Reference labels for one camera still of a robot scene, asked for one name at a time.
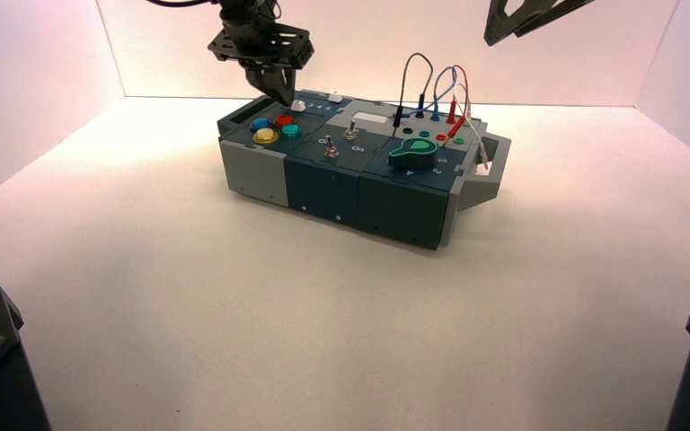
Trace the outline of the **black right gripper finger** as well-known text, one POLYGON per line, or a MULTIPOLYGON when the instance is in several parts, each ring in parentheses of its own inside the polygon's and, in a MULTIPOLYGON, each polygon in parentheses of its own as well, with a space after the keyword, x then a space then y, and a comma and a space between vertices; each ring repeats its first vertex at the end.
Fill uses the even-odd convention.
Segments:
POLYGON ((523 0, 508 12, 509 4, 512 4, 512 1, 490 2, 483 35, 490 47, 511 35, 521 37, 534 30, 541 18, 555 6, 555 2, 550 0, 523 0))
POLYGON ((579 8, 592 3, 593 0, 564 0, 552 5, 548 10, 538 13, 518 26, 514 34, 519 38, 554 22, 579 8))

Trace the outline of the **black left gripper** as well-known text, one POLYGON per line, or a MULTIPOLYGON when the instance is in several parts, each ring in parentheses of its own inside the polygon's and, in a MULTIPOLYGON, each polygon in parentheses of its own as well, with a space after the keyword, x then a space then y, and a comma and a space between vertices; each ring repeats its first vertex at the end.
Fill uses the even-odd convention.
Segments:
POLYGON ((314 53, 309 31, 273 20, 241 25, 224 22, 208 50, 219 61, 250 64, 244 68, 248 83, 287 107, 295 97, 296 70, 301 70, 314 53), (267 66, 280 67, 275 70, 267 66))

